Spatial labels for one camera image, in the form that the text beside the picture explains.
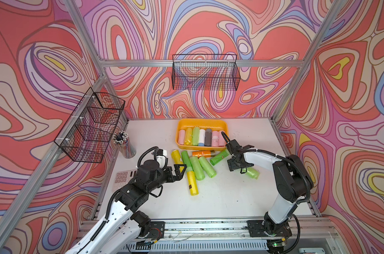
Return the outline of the green roll with label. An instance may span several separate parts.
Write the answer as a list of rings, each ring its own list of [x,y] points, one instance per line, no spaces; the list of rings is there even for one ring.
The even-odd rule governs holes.
[[[220,153],[218,153],[216,156],[214,156],[212,159],[210,159],[210,163],[212,166],[215,166],[219,162],[221,162],[223,159],[225,159],[227,156],[229,156],[230,153],[228,149],[224,149]]]

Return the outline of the pink trash bag roll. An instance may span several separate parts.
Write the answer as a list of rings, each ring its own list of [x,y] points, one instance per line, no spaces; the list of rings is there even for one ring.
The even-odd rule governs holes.
[[[219,147],[225,147],[225,145],[226,145],[226,141],[225,141],[222,133],[223,133],[223,130],[220,130],[218,132],[218,146]]]
[[[185,135],[186,135],[186,130],[184,129],[179,130],[177,142],[181,146],[184,145]]]
[[[218,147],[219,146],[219,132],[218,131],[212,131],[211,146],[212,147]]]

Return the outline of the grey trash bag roll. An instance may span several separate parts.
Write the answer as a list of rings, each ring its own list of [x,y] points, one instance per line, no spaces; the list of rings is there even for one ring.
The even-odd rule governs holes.
[[[204,146],[206,147],[212,146],[212,129],[210,128],[205,130]]]

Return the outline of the green yellow trash bag roll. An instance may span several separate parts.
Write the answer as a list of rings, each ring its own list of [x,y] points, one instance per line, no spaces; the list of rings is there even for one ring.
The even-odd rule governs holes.
[[[196,196],[199,194],[199,191],[198,191],[198,187],[197,187],[197,183],[196,183],[196,176],[195,176],[195,173],[193,171],[192,163],[190,161],[188,152],[185,150],[182,151],[181,157],[182,157],[182,161],[184,162],[184,164],[187,165],[186,175],[187,175],[190,195]]]

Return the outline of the white blue trash bag roll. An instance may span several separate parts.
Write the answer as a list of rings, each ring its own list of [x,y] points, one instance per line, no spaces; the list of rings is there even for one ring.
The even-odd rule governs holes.
[[[205,133],[206,131],[204,129],[199,130],[198,146],[205,146]]]

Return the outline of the orange plastic storage box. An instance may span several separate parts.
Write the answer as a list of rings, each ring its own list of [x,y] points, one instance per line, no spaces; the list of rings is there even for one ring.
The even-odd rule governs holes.
[[[176,145],[181,150],[215,150],[221,151],[225,149],[223,147],[205,147],[205,146],[187,146],[181,145],[178,142],[179,131],[186,130],[187,128],[200,127],[201,129],[212,129],[213,131],[223,131],[226,135],[229,135],[229,129],[226,122],[218,119],[181,119],[178,122],[177,131],[176,131]]]

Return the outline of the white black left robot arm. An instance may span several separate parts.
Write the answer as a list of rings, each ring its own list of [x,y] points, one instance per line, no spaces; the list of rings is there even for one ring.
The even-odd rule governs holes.
[[[134,177],[110,197],[106,214],[95,226],[71,249],[68,254],[104,254],[109,251],[116,253],[122,244],[126,244],[139,235],[149,231],[151,219],[139,208],[149,199],[155,198],[152,192],[163,184],[180,181],[185,170],[185,164],[168,166],[168,160],[159,156],[156,160],[146,160],[138,165]]]

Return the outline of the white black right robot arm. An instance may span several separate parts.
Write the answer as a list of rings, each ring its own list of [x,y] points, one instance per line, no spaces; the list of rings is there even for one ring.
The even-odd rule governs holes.
[[[227,141],[226,148],[231,155],[228,160],[230,171],[247,174],[255,165],[273,171],[278,195],[265,213],[262,225],[266,235],[278,234],[297,207],[311,197],[313,182],[300,158],[296,155],[283,157],[251,145],[243,147],[235,139]]]

